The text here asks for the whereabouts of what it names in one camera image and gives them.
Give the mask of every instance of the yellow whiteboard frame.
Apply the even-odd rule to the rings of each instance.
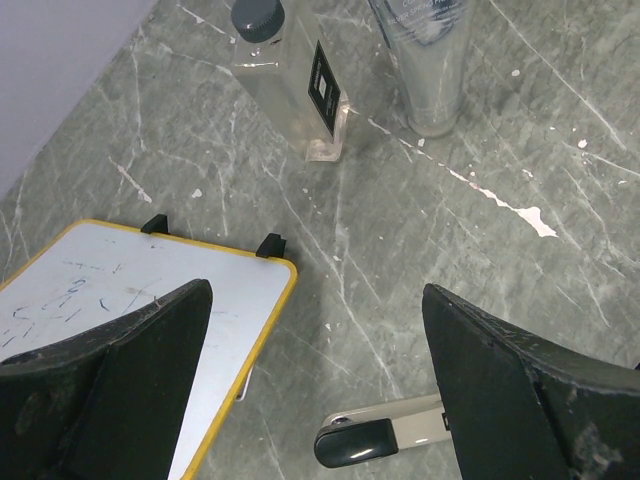
[[[123,230],[125,232],[139,233],[140,235],[147,235],[146,233],[141,233],[140,229],[138,229],[138,228],[126,227],[124,225],[118,225],[116,223],[103,222],[101,220],[93,220],[93,219],[79,220],[77,222],[72,223],[67,228],[65,228],[47,246],[45,246],[42,250],[40,250],[37,255],[32,257],[31,260],[29,260],[24,266],[22,266],[20,269],[18,269],[6,281],[4,281],[2,283],[2,285],[0,285],[0,292],[2,292],[2,290],[4,290],[6,288],[6,286],[9,285],[12,281],[14,281],[16,278],[18,278],[38,258],[40,258],[42,255],[44,255],[47,252],[47,250],[49,250],[53,245],[55,245],[58,242],[58,240],[60,240],[62,237],[64,237],[70,230],[72,230],[73,228],[77,227],[78,225],[86,224],[86,223],[94,224],[94,225],[101,225],[103,227],[115,228],[115,229],[118,229],[118,230]],[[221,251],[221,252],[232,253],[234,255],[241,255],[243,257],[255,257],[256,256],[254,252],[248,252],[248,251],[245,251],[245,250],[238,250],[238,249],[230,248],[230,247],[223,247],[221,245],[214,245],[212,243],[205,243],[205,242],[200,242],[200,241],[197,241],[197,240],[191,240],[191,239],[188,239],[188,238],[176,237],[174,235],[166,235],[164,233],[152,233],[151,235],[155,236],[155,237],[165,238],[167,240],[172,240],[172,241],[175,241],[175,242],[181,242],[181,243],[186,243],[188,245],[194,245],[194,246],[201,247],[201,248],[210,248],[212,250],[218,250],[218,251]],[[224,401],[222,402],[222,405],[220,406],[220,409],[218,410],[218,413],[213,418],[213,422],[211,422],[211,425],[209,426],[209,428],[207,430],[207,433],[205,434],[204,438],[200,442],[200,446],[196,450],[196,453],[193,456],[193,458],[191,459],[191,463],[189,463],[189,466],[187,467],[187,470],[185,471],[184,475],[182,476],[182,480],[193,480],[195,478],[196,473],[198,473],[198,470],[200,469],[200,466],[202,465],[202,462],[204,461],[204,458],[207,455],[207,451],[209,450],[209,448],[213,444],[214,440],[216,439],[216,436],[218,435],[218,431],[220,430],[220,427],[224,423],[225,419],[227,418],[227,415],[229,415],[229,412],[231,411],[231,406],[233,405],[233,403],[234,403],[234,401],[236,399],[236,396],[238,395],[238,392],[240,392],[240,389],[242,388],[245,379],[249,375],[249,371],[251,370],[251,367],[253,367],[253,365],[255,364],[256,360],[258,359],[258,355],[262,351],[262,349],[263,349],[263,347],[264,347],[264,345],[265,345],[265,343],[267,341],[267,338],[269,338],[269,335],[273,331],[273,328],[275,327],[275,324],[276,324],[276,320],[280,316],[280,313],[282,312],[282,309],[284,308],[285,304],[289,300],[289,297],[291,296],[291,293],[293,292],[293,288],[295,287],[295,285],[296,285],[296,283],[298,281],[298,270],[296,269],[295,265],[293,263],[291,263],[290,261],[282,259],[282,258],[268,258],[268,259],[265,259],[265,260],[270,261],[270,262],[274,262],[274,263],[279,263],[281,265],[285,265],[289,269],[289,271],[291,272],[291,276],[289,277],[289,282],[287,282],[287,286],[285,287],[284,291],[280,295],[280,298],[278,299],[278,301],[276,303],[276,306],[274,307],[273,311],[271,312],[271,315],[269,315],[269,318],[267,319],[267,322],[265,323],[264,327],[262,328],[262,331],[260,332],[260,335],[258,336],[258,339],[256,340],[256,343],[251,348],[251,351],[249,352],[249,356],[246,358],[246,360],[242,364],[242,368],[240,369],[240,372],[238,373],[238,376],[236,377],[236,379],[234,380],[233,384],[231,385],[231,388],[227,392],[227,395],[225,396]]]

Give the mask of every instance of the bottle label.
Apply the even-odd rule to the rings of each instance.
[[[309,96],[318,109],[318,113],[324,120],[333,137],[340,101],[340,87],[336,82],[327,57],[324,55],[322,45],[318,41],[316,54],[311,66],[311,79],[309,80]]]

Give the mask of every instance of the gray marble countertop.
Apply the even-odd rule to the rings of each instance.
[[[181,1],[161,0],[0,203],[0,273],[84,217],[165,212],[175,234],[244,249],[288,239],[298,287],[200,479],[459,478],[450,442],[336,471],[312,451],[329,413],[436,391],[427,282],[640,361],[634,2],[480,0],[461,118],[418,147],[366,2],[314,1],[358,112],[341,162],[316,165],[229,76],[228,7]]]

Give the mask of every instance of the whiteboard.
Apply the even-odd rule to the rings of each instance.
[[[0,291],[0,361],[133,312],[195,278],[209,280],[214,301],[169,474],[183,478],[295,284],[290,262],[79,222]],[[209,431],[209,440],[213,435]]]

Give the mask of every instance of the black bottle cap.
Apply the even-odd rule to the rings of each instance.
[[[236,0],[231,22],[249,43],[262,43],[273,37],[284,23],[280,0]]]

